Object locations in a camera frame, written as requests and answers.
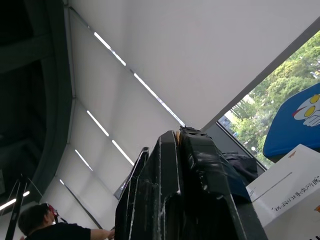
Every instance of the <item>cartoon character face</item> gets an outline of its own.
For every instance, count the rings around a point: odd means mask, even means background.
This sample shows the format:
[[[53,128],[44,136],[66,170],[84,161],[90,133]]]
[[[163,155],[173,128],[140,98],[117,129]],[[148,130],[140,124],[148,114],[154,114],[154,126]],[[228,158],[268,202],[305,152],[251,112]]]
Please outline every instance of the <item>cartoon character face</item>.
[[[304,101],[292,116],[295,120],[305,120],[303,124],[310,127],[320,124],[320,94]]]

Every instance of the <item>window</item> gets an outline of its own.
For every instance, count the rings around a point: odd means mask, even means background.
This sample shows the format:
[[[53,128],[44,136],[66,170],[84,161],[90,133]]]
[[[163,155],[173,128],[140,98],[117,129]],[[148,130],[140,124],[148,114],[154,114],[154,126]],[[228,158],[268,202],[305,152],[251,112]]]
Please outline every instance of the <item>window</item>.
[[[265,167],[263,148],[279,107],[291,96],[320,82],[320,31],[293,53],[219,122]]]

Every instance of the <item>tree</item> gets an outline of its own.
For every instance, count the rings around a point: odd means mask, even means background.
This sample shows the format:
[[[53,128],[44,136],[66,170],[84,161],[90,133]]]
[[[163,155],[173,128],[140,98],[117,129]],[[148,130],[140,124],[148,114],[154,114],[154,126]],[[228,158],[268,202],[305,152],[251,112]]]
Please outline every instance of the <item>tree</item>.
[[[320,70],[320,32],[284,61],[275,71],[255,87],[249,96],[253,102],[241,100],[231,111],[236,123],[231,129],[238,140],[251,150],[266,167],[272,162],[262,152],[269,127],[279,107],[291,96],[313,86],[320,80],[311,72]]]

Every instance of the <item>white box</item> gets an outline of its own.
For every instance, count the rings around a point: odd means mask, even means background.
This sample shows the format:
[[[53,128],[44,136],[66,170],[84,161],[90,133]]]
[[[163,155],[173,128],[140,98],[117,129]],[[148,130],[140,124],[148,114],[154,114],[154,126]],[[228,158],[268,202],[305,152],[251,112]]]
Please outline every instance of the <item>white box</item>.
[[[320,154],[298,145],[246,189],[269,240],[320,240]]]

